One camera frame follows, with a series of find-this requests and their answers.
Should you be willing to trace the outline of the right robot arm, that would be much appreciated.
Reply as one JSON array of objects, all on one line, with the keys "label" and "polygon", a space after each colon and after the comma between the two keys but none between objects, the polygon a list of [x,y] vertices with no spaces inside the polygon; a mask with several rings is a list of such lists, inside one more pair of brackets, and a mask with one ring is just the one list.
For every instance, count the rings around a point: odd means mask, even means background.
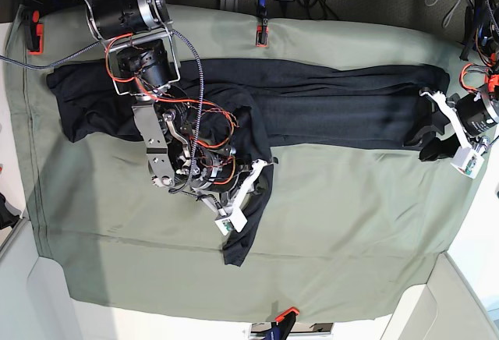
[{"label": "right robot arm", "polygon": [[243,159],[229,138],[200,137],[203,117],[221,115],[230,133],[236,119],[202,94],[190,97],[180,89],[179,32],[165,0],[83,1],[116,93],[136,100],[133,118],[147,147],[153,183],[203,202],[223,234],[241,232],[247,223],[243,204],[269,161]]}]

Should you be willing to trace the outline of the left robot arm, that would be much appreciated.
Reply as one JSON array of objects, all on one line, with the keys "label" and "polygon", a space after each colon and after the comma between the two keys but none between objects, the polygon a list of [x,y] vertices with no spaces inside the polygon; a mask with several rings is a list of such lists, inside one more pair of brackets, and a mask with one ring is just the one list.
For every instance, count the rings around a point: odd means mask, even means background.
[{"label": "left robot arm", "polygon": [[447,96],[442,90],[423,88],[420,95],[429,98],[436,110],[412,129],[405,145],[420,147],[421,161],[457,160],[462,154],[477,168],[498,140],[486,137],[498,125],[498,1],[465,1],[467,27],[459,56],[465,65],[458,75],[465,95]]}]

